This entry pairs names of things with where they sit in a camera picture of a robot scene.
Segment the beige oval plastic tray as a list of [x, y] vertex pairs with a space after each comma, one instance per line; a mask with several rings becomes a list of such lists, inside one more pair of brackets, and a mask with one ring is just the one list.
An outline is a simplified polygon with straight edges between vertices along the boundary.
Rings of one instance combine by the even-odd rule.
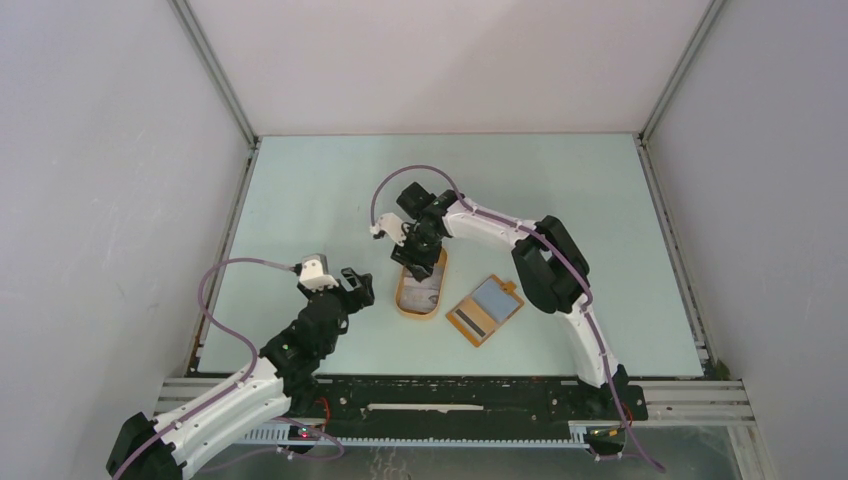
[[395, 306], [403, 316], [427, 320], [437, 313], [441, 303], [447, 263], [448, 252], [443, 248], [433, 273], [422, 281], [416, 280], [407, 268], [401, 268], [395, 291]]

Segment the gold card with black stripe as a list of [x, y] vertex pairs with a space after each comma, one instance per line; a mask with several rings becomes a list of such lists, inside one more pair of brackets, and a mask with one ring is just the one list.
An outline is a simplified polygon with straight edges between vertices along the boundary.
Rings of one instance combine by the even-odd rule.
[[451, 317], [466, 335], [475, 342], [483, 342], [497, 329], [497, 322], [471, 297], [462, 300], [452, 311]]

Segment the orange leather card holder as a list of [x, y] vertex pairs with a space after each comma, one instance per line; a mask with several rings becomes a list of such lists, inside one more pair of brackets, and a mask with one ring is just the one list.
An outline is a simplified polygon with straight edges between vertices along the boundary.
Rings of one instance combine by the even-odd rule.
[[492, 274], [445, 317], [474, 347], [480, 347], [524, 307], [525, 301], [516, 291], [514, 282]]

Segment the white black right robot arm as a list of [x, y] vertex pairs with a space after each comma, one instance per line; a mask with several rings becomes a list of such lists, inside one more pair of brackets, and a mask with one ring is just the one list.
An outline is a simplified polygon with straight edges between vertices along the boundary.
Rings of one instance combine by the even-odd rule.
[[435, 195], [419, 183], [396, 200], [405, 212], [372, 215], [374, 238], [388, 237], [391, 257], [417, 280], [432, 276], [446, 239], [475, 241], [510, 254], [524, 296], [538, 310], [563, 318], [572, 344], [585, 411], [606, 418], [622, 403], [629, 375], [614, 355], [594, 311], [584, 255], [555, 216], [524, 220], [484, 208], [462, 193]]

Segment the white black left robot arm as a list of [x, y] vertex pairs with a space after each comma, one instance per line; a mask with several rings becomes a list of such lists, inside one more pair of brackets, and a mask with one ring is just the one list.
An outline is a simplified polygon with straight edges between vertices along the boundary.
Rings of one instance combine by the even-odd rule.
[[105, 469], [114, 479], [191, 479], [216, 455], [261, 424], [304, 416], [318, 397], [314, 376], [347, 332], [351, 315], [375, 301], [373, 277], [329, 273], [322, 255], [289, 267], [307, 303], [249, 362], [205, 393], [152, 418], [127, 419]]

